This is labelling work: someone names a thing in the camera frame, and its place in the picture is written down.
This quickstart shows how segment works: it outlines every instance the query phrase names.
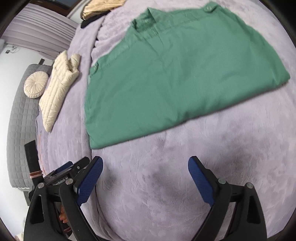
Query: round pillow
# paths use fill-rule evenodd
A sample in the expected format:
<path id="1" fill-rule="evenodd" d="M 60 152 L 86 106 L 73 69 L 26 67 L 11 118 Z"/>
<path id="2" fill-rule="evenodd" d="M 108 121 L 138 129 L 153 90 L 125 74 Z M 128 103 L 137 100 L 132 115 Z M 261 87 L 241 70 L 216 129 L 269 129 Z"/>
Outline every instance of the round pillow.
<path id="1" fill-rule="evenodd" d="M 25 81 L 24 93 L 29 98 L 37 98 L 44 92 L 46 83 L 48 80 L 47 73 L 43 71 L 37 71 L 31 74 Z"/>

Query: lavender plush blanket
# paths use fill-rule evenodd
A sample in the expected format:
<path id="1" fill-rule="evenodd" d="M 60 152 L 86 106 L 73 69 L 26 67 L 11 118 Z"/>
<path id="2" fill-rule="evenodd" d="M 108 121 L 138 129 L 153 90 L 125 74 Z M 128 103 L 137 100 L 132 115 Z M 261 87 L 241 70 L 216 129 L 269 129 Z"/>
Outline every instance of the lavender plush blanket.
<path id="1" fill-rule="evenodd" d="M 268 236 L 283 229 L 296 207 L 296 50 L 276 18 L 255 1 L 217 3 L 239 15 L 275 48 L 291 75 L 285 86 L 157 134 L 89 149 L 83 102 L 91 61 L 108 53 L 123 38 L 130 21 L 147 7 L 174 10 L 202 7 L 206 2 L 127 0 L 105 17 L 100 29 L 98 22 L 85 31 L 78 29 L 68 54 L 82 56 L 81 75 L 66 96 L 53 131 L 45 133 L 41 117 L 37 120 L 38 150 L 46 173 L 83 156 L 103 158 L 96 190 L 82 209 L 94 231 L 105 239 L 191 240 L 209 211 L 188 172 L 192 155 L 231 184 L 254 184 Z M 231 212 L 217 240 L 226 232 L 230 217 Z"/>

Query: metal screw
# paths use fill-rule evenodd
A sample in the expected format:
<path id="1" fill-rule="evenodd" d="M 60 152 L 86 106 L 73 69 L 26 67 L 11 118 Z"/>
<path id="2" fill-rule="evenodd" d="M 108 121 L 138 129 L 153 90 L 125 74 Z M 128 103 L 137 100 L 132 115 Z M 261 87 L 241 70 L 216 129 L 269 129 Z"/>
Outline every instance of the metal screw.
<path id="1" fill-rule="evenodd" d="M 73 183 L 73 179 L 72 178 L 69 178 L 69 179 L 66 180 L 66 184 L 67 185 L 70 185 L 72 183 Z"/>
<path id="2" fill-rule="evenodd" d="M 39 183 L 39 184 L 37 185 L 37 187 L 38 187 L 38 188 L 43 188 L 43 187 L 44 187 L 44 183 Z"/>
<path id="3" fill-rule="evenodd" d="M 247 183 L 247 187 L 252 189 L 254 187 L 254 185 L 252 183 Z"/>
<path id="4" fill-rule="evenodd" d="M 218 182 L 219 182 L 220 184 L 225 184 L 225 183 L 226 183 L 226 180 L 225 180 L 224 178 L 219 178 L 219 179 L 218 179 Z"/>

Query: folded green garment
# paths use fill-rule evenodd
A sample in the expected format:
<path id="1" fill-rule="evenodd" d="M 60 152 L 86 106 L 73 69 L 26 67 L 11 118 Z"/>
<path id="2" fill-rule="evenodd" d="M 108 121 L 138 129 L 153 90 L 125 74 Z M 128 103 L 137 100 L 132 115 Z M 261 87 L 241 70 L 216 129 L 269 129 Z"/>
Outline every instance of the folded green garment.
<path id="1" fill-rule="evenodd" d="M 90 69 L 92 149 L 176 126 L 275 89 L 290 78 L 267 41 L 214 2 L 148 8 Z"/>

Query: curtain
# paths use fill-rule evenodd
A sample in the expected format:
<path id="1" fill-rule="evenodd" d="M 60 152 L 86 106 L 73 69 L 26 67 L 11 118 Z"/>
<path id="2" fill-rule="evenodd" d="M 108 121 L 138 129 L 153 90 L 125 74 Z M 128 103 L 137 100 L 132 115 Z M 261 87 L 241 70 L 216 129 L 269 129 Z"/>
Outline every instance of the curtain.
<path id="1" fill-rule="evenodd" d="M 11 21 L 2 38 L 8 44 L 36 50 L 54 60 L 69 48 L 77 26 L 56 12 L 29 3 Z"/>

